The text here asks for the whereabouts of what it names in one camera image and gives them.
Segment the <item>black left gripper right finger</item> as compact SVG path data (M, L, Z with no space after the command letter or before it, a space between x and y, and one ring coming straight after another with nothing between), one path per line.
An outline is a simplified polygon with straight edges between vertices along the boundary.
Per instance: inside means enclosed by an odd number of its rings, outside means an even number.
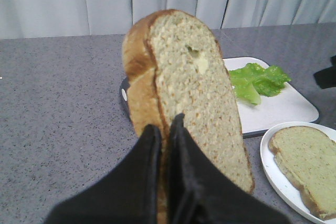
M169 223L289 223L282 213L244 192L204 155L177 115L167 169Z

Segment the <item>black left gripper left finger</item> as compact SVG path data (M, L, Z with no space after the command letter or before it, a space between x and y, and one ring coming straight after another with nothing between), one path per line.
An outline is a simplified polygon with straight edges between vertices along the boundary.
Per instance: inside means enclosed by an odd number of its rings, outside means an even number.
M147 125L108 175L59 203L45 223L156 223L160 156L160 130Z

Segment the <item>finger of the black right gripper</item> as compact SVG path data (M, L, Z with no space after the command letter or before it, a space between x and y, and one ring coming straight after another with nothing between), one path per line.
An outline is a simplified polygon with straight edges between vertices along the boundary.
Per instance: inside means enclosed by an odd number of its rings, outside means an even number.
M335 69L336 56L331 57L330 61L332 66L322 69L313 74L316 84L321 89L336 87L336 69Z

